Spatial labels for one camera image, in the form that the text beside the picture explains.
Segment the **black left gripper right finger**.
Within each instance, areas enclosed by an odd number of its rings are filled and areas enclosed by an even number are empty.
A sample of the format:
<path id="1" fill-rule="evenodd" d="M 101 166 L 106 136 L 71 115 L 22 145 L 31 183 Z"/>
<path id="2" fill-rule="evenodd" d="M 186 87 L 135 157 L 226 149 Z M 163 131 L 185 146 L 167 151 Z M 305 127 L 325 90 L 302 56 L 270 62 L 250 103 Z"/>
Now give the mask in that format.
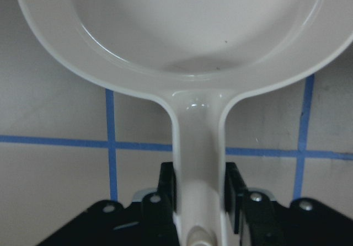
<path id="1" fill-rule="evenodd" d="M 224 206 L 234 234 L 239 233 L 240 210 L 242 208 L 243 194 L 247 186 L 234 162 L 226 162 L 224 178 Z"/>

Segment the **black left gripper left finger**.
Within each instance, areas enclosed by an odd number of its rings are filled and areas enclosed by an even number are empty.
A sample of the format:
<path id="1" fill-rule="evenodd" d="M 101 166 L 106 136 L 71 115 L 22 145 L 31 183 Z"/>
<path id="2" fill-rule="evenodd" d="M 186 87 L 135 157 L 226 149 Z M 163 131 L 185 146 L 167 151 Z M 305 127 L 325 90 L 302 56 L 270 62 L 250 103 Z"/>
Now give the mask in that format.
<path id="1" fill-rule="evenodd" d="M 166 194 L 172 209 L 177 211 L 177 180 L 175 176 L 173 162 L 161 163 L 159 179 L 158 179 L 158 192 Z"/>

